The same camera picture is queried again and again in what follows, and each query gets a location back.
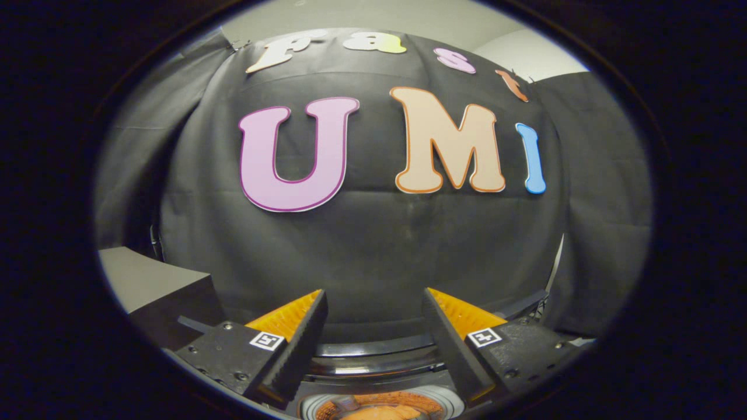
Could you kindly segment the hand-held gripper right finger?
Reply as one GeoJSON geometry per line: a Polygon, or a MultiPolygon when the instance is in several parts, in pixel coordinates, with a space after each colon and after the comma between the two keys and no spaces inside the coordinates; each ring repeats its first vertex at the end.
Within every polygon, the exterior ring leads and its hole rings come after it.
{"type": "Polygon", "coordinates": [[[422,314],[437,351],[469,406],[512,404],[563,375],[581,348],[528,317],[507,321],[426,288],[422,314]]]}

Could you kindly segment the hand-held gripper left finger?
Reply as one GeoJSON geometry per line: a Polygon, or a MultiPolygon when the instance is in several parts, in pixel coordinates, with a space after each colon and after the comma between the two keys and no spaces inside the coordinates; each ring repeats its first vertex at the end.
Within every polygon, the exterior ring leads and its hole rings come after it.
{"type": "Polygon", "coordinates": [[[316,289],[251,320],[217,321],[165,353],[230,396],[284,409],[309,371],[328,314],[327,293],[316,289]]]}

